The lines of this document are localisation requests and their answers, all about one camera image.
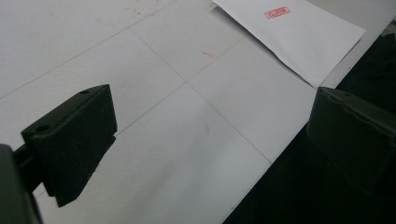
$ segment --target red marking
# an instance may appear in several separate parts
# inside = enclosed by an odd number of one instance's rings
[[[209,52],[205,52],[205,51],[202,51],[202,53],[203,53],[204,55],[206,55],[206,56],[209,56],[210,58],[215,58],[215,57],[216,57],[216,55],[213,54],[213,53],[209,53]]]
[[[290,13],[290,10],[287,7],[280,7],[280,8],[265,12],[265,16],[268,18],[268,20],[271,20],[272,18],[280,17],[287,13]]]

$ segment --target black surface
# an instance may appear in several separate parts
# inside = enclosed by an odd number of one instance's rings
[[[393,114],[394,37],[379,37],[338,86]],[[303,128],[224,223],[396,223],[396,201],[352,188]]]

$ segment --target paper sheet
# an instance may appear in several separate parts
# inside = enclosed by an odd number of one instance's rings
[[[305,0],[214,0],[317,88],[365,30]]]

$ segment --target white paper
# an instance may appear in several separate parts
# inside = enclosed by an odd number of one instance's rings
[[[365,30],[305,0],[214,0],[317,88]]]

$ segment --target envelope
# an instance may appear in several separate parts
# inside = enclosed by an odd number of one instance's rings
[[[317,88],[365,30],[305,0],[214,0]]]

